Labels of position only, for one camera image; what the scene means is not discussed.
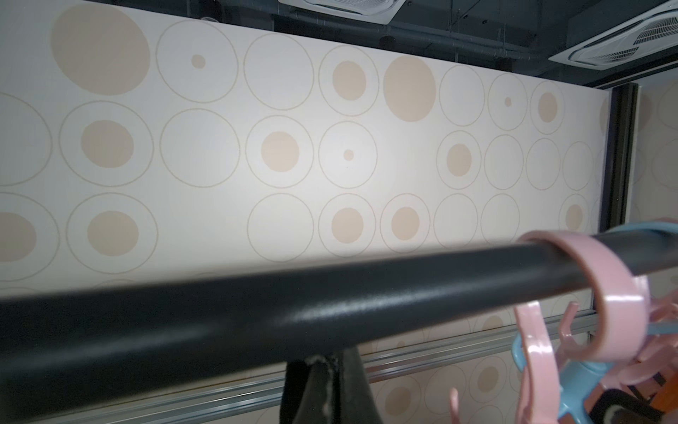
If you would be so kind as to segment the black bag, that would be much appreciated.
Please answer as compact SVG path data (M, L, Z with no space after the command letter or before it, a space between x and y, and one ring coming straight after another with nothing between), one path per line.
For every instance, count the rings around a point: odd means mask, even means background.
M356 347L289 362L279 410L281 423L381 423Z

